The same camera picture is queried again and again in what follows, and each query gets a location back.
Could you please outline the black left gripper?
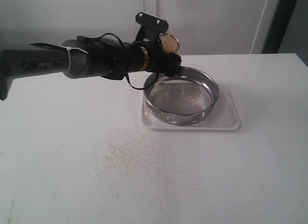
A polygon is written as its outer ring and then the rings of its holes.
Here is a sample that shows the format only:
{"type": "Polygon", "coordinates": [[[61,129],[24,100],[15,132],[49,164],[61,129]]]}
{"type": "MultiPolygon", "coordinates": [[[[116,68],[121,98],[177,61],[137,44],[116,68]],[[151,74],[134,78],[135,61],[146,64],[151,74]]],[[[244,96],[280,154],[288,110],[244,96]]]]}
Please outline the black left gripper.
{"type": "Polygon", "coordinates": [[[146,71],[174,77],[183,72],[181,56],[176,53],[164,53],[159,37],[153,43],[134,41],[125,42],[124,46],[127,51],[125,73],[146,71]]]}

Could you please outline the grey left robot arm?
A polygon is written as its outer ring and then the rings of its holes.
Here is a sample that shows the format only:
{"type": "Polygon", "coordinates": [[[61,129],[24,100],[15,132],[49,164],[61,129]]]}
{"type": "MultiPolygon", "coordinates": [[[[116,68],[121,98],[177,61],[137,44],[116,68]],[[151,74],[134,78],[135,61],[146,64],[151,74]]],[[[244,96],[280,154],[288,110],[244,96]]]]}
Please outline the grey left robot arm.
{"type": "Polygon", "coordinates": [[[176,53],[164,52],[160,39],[126,43],[111,33],[97,38],[78,36],[61,46],[1,44],[0,99],[7,98],[12,81],[18,78],[63,73],[70,79],[122,80],[129,73],[145,71],[157,80],[160,74],[180,75],[181,62],[176,53]]]}

